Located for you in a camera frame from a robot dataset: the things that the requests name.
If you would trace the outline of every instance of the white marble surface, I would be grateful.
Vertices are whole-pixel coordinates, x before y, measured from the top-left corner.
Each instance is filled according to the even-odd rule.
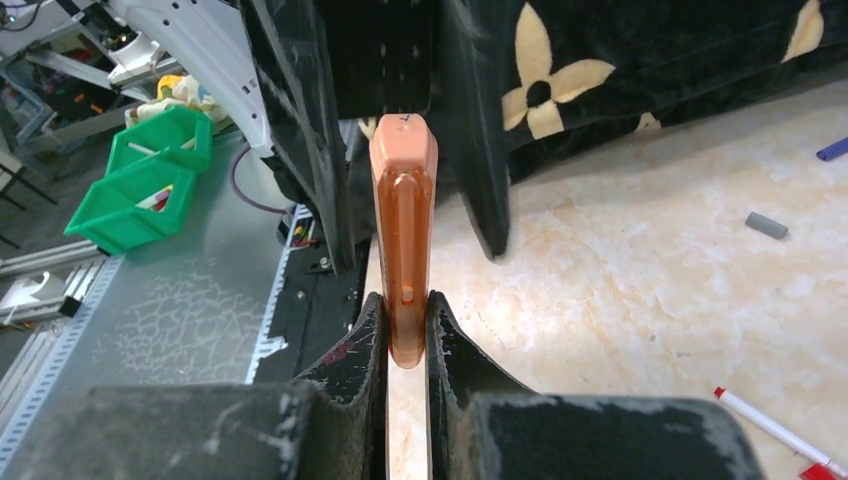
[[[513,187],[497,265],[454,199],[436,212],[431,287],[537,391],[722,385],[848,464],[848,156],[815,157],[846,135],[848,80],[638,132]],[[747,228],[751,211],[789,236]],[[369,268],[380,290],[376,254]],[[389,378],[392,478],[426,478],[423,364]],[[770,479],[809,465],[740,423]]]

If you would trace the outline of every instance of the green plastic bin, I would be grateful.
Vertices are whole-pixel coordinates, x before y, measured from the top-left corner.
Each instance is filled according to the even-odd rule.
[[[80,234],[112,254],[178,233],[194,196],[197,174],[161,158],[113,173],[92,184],[65,235]],[[160,212],[136,206],[173,185]]]
[[[163,158],[202,173],[212,161],[214,127],[212,120],[201,112],[184,107],[169,108],[112,138],[106,175],[132,168],[150,158]],[[192,139],[195,140],[193,146],[182,148]]]

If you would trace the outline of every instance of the gray metal table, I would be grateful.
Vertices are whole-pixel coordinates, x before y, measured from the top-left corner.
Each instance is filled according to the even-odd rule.
[[[245,380],[272,285],[279,221],[241,202],[227,170],[241,135],[218,139],[184,230],[126,254],[44,399],[104,385]],[[3,478],[18,478],[13,457]]]

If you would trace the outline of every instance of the white marker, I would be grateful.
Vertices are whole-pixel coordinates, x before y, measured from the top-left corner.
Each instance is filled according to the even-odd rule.
[[[765,430],[766,433],[780,440],[791,449],[807,457],[813,462],[824,465],[840,478],[848,478],[848,470],[845,470],[843,467],[840,467],[830,457],[820,452],[817,448],[813,447],[804,440],[801,440],[797,435],[783,428],[780,424],[765,416],[763,413],[746,403],[741,398],[737,397],[736,395],[728,392],[727,390],[721,387],[716,387],[713,393],[715,394],[716,398],[719,399],[719,401],[727,404],[737,413],[747,418],[748,420],[754,422],[754,424],[756,424],[758,427]]]
[[[127,146],[132,148],[136,152],[140,152],[140,153],[143,153],[145,155],[153,155],[154,153],[156,153],[155,150],[151,150],[151,149],[149,149],[145,146],[139,145],[139,144],[134,143],[134,142],[127,142]]]

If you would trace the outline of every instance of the cable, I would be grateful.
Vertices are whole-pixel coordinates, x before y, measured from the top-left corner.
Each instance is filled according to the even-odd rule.
[[[31,27],[32,24],[35,23],[35,17],[38,16],[38,11],[41,9],[41,4],[44,3],[44,2],[45,2],[45,0],[38,0],[37,2],[28,3],[28,4],[24,4],[24,5],[19,5],[19,4],[5,5],[4,4],[7,8],[8,7],[18,7],[18,8],[29,7],[29,6],[32,6],[34,4],[35,5],[35,11],[32,12],[32,16],[29,18],[29,22],[27,22],[27,24],[24,25],[23,27],[21,27],[21,28],[9,28],[6,25],[0,25],[0,30],[5,30],[7,32],[23,32],[27,28]]]
[[[250,205],[251,207],[262,210],[263,212],[279,213],[279,214],[289,213],[288,210],[284,210],[282,208],[270,207],[268,205],[264,205],[262,203],[259,203],[255,200],[251,199],[247,195],[245,195],[244,192],[242,192],[241,189],[239,188],[238,184],[236,183],[236,168],[238,168],[239,163],[241,163],[242,159],[244,159],[244,157],[247,156],[247,152],[249,152],[249,151],[250,151],[250,145],[244,147],[244,149],[242,151],[240,151],[239,153],[236,154],[236,156],[233,158],[232,165],[230,165],[230,186],[233,188],[233,192],[235,192],[236,196],[239,197],[244,203]]]

